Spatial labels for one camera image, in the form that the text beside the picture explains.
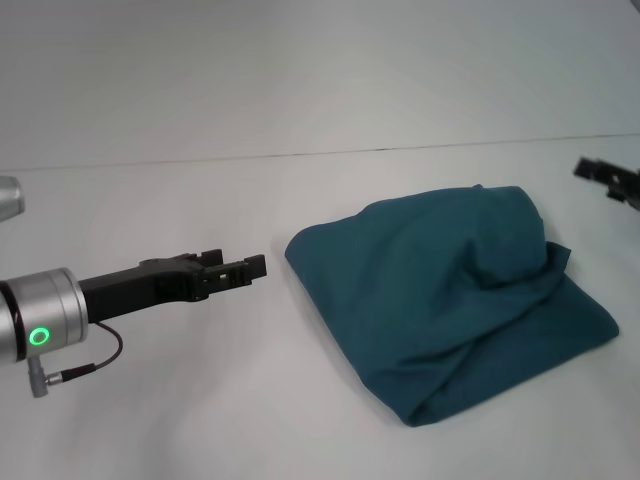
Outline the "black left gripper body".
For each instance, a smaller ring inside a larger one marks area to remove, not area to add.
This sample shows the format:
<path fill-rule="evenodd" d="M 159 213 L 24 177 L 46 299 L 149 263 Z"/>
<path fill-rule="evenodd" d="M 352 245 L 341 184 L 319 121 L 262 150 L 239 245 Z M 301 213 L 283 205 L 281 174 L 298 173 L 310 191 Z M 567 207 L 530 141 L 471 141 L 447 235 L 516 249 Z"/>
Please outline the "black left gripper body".
<path fill-rule="evenodd" d="M 138 266 L 79 281 L 90 323 L 165 303 L 203 299 L 205 267 L 194 255 L 152 259 Z"/>

